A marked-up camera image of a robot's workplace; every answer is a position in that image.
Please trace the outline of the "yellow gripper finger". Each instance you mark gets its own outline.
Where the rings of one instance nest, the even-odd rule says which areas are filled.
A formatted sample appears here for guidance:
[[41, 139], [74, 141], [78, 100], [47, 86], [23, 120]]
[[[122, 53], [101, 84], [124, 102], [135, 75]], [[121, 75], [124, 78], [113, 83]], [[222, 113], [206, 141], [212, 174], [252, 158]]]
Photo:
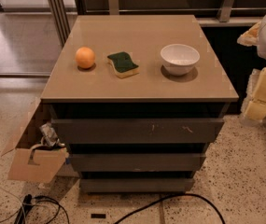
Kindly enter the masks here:
[[245, 122], [262, 122], [266, 118], [266, 67], [252, 71], [241, 107], [241, 117]]
[[256, 46], [258, 44], [259, 27], [260, 21], [240, 35], [237, 39], [237, 43], [247, 47]]

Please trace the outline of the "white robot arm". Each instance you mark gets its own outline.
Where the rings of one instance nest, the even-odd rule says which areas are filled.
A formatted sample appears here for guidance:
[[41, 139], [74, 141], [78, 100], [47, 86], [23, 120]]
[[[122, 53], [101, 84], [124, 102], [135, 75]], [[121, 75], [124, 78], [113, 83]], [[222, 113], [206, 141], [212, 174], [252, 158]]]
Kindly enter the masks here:
[[[257, 48], [260, 58], [266, 60], [266, 15], [249, 30], [239, 36], [237, 43]], [[244, 125], [257, 125], [266, 118], [266, 66], [254, 69], [249, 77], [246, 98], [241, 106], [241, 122]]]

